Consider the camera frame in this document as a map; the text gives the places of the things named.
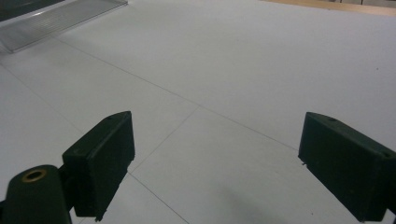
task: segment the white floor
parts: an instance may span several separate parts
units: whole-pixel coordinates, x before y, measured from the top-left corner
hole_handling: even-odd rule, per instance
[[[102,223],[359,223],[297,150],[306,111],[396,149],[395,25],[254,0],[136,0],[0,55],[0,198],[12,176],[60,166],[94,124],[131,110],[136,158]]]

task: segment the wooden edge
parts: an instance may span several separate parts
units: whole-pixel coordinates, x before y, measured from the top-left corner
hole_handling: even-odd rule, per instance
[[[371,7],[362,5],[353,5],[346,3],[334,3],[334,2],[321,2],[318,0],[261,0],[265,2],[289,4],[300,7],[317,7],[340,11],[353,11],[374,15],[382,16],[396,16],[396,8],[391,7]]]

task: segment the white surface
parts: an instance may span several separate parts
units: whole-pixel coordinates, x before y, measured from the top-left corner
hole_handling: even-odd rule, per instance
[[[137,0],[0,55],[12,73],[0,68],[0,193],[131,110],[136,179],[105,222],[357,223],[294,149],[306,111],[396,148],[395,25],[254,0]]]
[[[97,224],[98,222],[95,222],[92,217],[87,217],[83,223]],[[136,179],[127,175],[99,223],[185,224],[186,222]]]
[[[394,17],[263,1],[133,1],[62,41],[298,148],[304,113],[396,148]]]
[[[81,135],[0,66],[0,201],[14,175],[43,164],[61,166],[62,153]]]
[[[131,171],[196,108],[57,40],[8,55],[2,64],[83,133],[108,115],[131,110]]]

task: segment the clear plastic panel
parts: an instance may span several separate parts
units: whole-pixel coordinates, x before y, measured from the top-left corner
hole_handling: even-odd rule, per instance
[[[15,52],[50,35],[88,21],[127,0],[78,0],[0,27],[0,42],[7,52]]]

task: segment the screw hole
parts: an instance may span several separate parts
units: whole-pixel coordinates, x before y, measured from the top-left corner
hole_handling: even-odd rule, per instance
[[[43,178],[47,174],[46,170],[33,170],[23,176],[22,182],[31,183]]]

